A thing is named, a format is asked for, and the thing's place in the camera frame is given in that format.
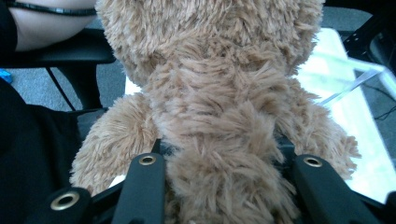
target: metal ring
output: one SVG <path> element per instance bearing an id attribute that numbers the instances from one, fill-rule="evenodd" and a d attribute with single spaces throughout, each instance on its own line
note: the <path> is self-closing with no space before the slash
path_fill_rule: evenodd
<path id="1" fill-rule="evenodd" d="M 139 163 L 142 165 L 151 165 L 156 160 L 157 159 L 155 159 L 155 157 L 153 157 L 153 156 L 145 156 L 145 157 L 140 158 Z"/>
<path id="2" fill-rule="evenodd" d="M 305 157 L 304 162 L 310 166 L 313 166 L 313 167 L 321 167 L 323 165 L 323 163 L 321 161 L 319 161 L 318 159 L 315 159 L 313 157 Z"/>
<path id="3" fill-rule="evenodd" d="M 61 200 L 68 199 L 67 202 L 63 203 Z M 69 191 L 66 192 L 65 194 L 59 196 L 55 200 L 52 201 L 50 204 L 50 208 L 55 211 L 62 211 L 64 209 L 67 209 L 71 206 L 73 206 L 75 203 L 77 203 L 79 200 L 79 194 L 75 191 Z"/>

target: bracelet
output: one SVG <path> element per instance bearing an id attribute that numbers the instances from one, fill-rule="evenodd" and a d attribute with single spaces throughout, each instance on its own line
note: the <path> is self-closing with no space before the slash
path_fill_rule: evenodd
<path id="1" fill-rule="evenodd" d="M 8 7 L 24 8 L 24 9 L 28 9 L 28 10 L 32 10 L 32 11 L 57 14 L 57 15 L 63 15 L 63 16 L 84 17 L 84 16 L 96 15 L 96 10 L 94 8 L 66 9 L 66 8 L 59 8 L 59 7 L 42 7 L 42 6 L 28 4 L 28 3 L 8 2 L 8 1 L 6 1 L 6 5 Z"/>

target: teddy bear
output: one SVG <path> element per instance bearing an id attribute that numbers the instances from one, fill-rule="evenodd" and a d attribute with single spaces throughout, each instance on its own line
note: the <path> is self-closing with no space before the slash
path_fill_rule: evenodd
<path id="1" fill-rule="evenodd" d="M 294 186 L 276 139 L 343 178 L 353 136 L 292 76 L 315 46 L 323 0 L 99 0 L 106 38 L 142 88 L 92 126 L 70 179 L 92 195 L 161 138 L 167 223 L 291 223 Z"/>

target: brown fur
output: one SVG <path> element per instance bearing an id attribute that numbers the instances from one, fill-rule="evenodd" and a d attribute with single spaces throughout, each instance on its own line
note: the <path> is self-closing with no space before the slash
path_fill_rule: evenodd
<path id="1" fill-rule="evenodd" d="M 290 77 L 314 44 L 320 0 L 100 0 L 106 37 L 143 90 L 92 127 L 71 182 L 93 194 L 154 140 L 167 157 L 167 221 L 289 223 L 294 187 L 273 166 L 285 134 L 298 154 L 355 169 L 354 137 Z"/>

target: brown teddy bear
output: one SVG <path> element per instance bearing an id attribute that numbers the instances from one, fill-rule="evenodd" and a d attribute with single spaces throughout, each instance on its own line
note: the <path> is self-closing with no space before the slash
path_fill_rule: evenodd
<path id="1" fill-rule="evenodd" d="M 291 77 L 314 47 L 322 2 L 99 0 L 108 42 L 142 91 L 92 126 L 72 184 L 107 189 L 161 138 L 173 149 L 168 222 L 291 222 L 295 189 L 273 165 L 284 162 L 277 137 L 344 178 L 359 156 L 355 138 Z"/>

